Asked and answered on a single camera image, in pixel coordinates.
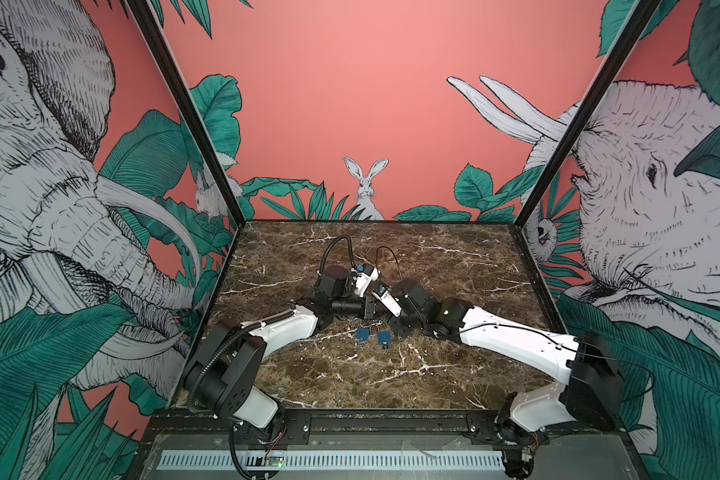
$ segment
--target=wallpaper mural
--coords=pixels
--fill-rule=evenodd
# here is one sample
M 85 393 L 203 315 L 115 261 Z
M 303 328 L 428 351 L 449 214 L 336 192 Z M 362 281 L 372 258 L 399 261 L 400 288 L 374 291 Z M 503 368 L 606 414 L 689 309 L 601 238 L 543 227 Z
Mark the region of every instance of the wallpaper mural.
M 233 240 L 182 180 L 204 167 L 136 24 L 104 8 L 0 0 L 0 480 L 125 473 Z M 110 107 L 128 62 L 165 114 Z
M 720 1 L 660 12 L 526 235 L 569 331 L 650 369 L 620 414 L 653 477 L 720 479 Z

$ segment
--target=black metal frame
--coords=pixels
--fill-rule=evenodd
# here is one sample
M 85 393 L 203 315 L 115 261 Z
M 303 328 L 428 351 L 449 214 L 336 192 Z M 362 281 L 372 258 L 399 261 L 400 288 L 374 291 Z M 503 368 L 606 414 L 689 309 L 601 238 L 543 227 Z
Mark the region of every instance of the black metal frame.
M 464 435 L 469 437 L 473 431 L 470 426 L 480 418 L 493 418 L 498 410 L 412 410 L 396 408 L 287 408 L 286 419 L 294 424 L 306 426 L 294 438 L 283 438 L 279 445 L 307 445 L 319 439 L 320 435 L 378 436 L 378 435 L 415 435 L 442 436 Z M 219 435 L 229 434 L 230 422 L 211 416 L 194 416 L 185 409 L 157 410 L 152 415 L 144 436 L 136 450 L 124 480 L 138 480 L 145 462 L 152 451 L 158 435 Z M 640 480 L 649 480 L 640 454 L 634 447 L 629 433 L 624 428 L 612 432 L 600 432 L 578 422 L 561 423 L 547 429 L 552 439 L 568 435 L 612 435 L 618 436 L 632 461 Z M 236 445 L 260 446 L 257 440 L 246 437 L 244 431 L 235 435 Z M 492 446 L 494 450 L 502 446 Z
M 608 88 L 619 73 L 619 70 L 621 70 L 626 58 L 630 55 L 630 52 L 632 52 L 632 48 L 637 43 L 640 34 L 645 30 L 645 27 L 648 25 L 654 11 L 659 7 L 660 3 L 661 0 L 639 0 L 637 5 L 635 5 L 632 14 L 626 20 L 624 28 L 615 40 L 614 46 L 603 61 L 600 71 L 597 72 L 597 76 L 592 82 L 590 89 L 586 92 L 584 100 L 581 101 L 581 106 L 579 106 L 574 118 L 570 121 L 568 129 L 566 129 L 560 141 L 557 142 L 557 148 L 552 154 L 547 166 L 544 168 L 544 171 L 541 172 L 541 176 L 531 191 L 528 201 L 525 202 L 520 214 L 515 218 L 515 225 L 524 226 L 526 222 L 528 222 L 534 208 L 541 202 L 541 197 L 544 196 L 557 171 L 563 166 L 565 159 L 568 158 L 576 140 L 579 138 L 579 135 L 581 135 L 581 132 L 584 131 L 587 122 L 589 122 L 592 115 L 596 112 L 600 101 L 603 100 Z
M 141 29 L 144 41 L 149 45 L 152 56 L 160 72 L 163 74 L 165 82 L 168 84 L 168 89 L 173 95 L 173 100 L 178 105 L 179 112 L 186 122 L 187 128 L 192 133 L 192 137 L 195 139 L 197 148 L 200 150 L 200 155 L 211 170 L 211 175 L 216 181 L 216 186 L 221 190 L 221 195 L 230 208 L 230 213 L 238 230 L 240 230 L 246 224 L 246 218 L 243 216 L 242 210 L 240 210 L 240 206 L 232 194 L 230 185 L 227 183 L 226 173 L 216 158 L 216 149 L 213 148 L 206 127 L 192 101 L 192 96 L 184 84 L 181 72 L 173 61 L 173 55 L 163 37 L 160 24 L 155 20 L 154 15 L 152 15 L 152 10 L 147 4 L 147 0 L 128 0 L 131 13 L 134 14 L 136 23 Z

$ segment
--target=pink wall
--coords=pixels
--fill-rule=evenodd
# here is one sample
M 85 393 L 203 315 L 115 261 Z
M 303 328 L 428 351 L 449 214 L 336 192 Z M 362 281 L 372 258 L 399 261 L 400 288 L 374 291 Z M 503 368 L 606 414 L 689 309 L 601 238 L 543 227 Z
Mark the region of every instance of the pink wall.
M 210 38 L 166 2 L 165 33 L 189 86 L 210 74 L 240 82 L 240 183 L 254 177 L 326 182 L 355 194 L 342 156 L 373 181 L 390 220 L 421 204 L 450 210 L 467 163 L 501 186 L 530 146 L 492 128 L 445 79 L 506 83 L 556 118 L 581 100 L 602 58 L 606 0 L 252 2 L 210 0 Z M 490 95 L 485 87 L 481 91 Z M 257 218 L 278 214 L 253 199 Z

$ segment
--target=elephant tusk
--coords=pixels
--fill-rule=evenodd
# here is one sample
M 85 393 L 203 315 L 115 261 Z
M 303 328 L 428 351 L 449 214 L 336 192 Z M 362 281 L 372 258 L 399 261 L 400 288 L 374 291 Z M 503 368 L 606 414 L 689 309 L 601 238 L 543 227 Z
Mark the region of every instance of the elephant tusk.
M 182 335 L 183 332 L 179 332 L 161 342 L 143 342 L 116 332 L 109 340 L 104 342 L 99 351 L 120 360 L 148 359 L 173 348 L 173 345 L 181 340 Z
M 195 285 L 200 278 L 200 271 L 202 266 L 200 264 L 200 255 L 197 252 L 197 246 L 195 241 L 192 239 L 190 232 L 186 227 L 175 217 L 154 202 L 151 198 L 144 197 L 142 194 L 138 194 L 133 190 L 118 184 L 115 181 L 110 180 L 106 177 L 99 176 L 96 180 L 96 198 L 98 198 L 102 204 L 106 206 L 120 206 L 129 208 L 139 214 L 148 215 L 155 220 L 159 220 L 165 226 L 168 226 L 181 238 L 182 242 L 190 249 L 192 255 L 192 261 L 195 263 Z M 191 272 L 185 272 L 186 276 L 189 277 Z
M 30 282 L 58 313 L 69 314 L 88 307 L 67 280 L 55 254 L 30 255 L 20 263 Z

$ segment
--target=elephant trunk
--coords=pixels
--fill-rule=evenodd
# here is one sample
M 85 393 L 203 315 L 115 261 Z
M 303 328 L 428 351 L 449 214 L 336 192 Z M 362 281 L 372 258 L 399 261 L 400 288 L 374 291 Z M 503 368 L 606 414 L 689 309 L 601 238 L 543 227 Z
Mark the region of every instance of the elephant trunk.
M 165 308 L 192 303 L 193 290 L 162 274 L 117 228 L 96 198 L 96 171 L 74 151 L 39 151 L 0 180 L 0 248 L 15 259 L 61 254 Z

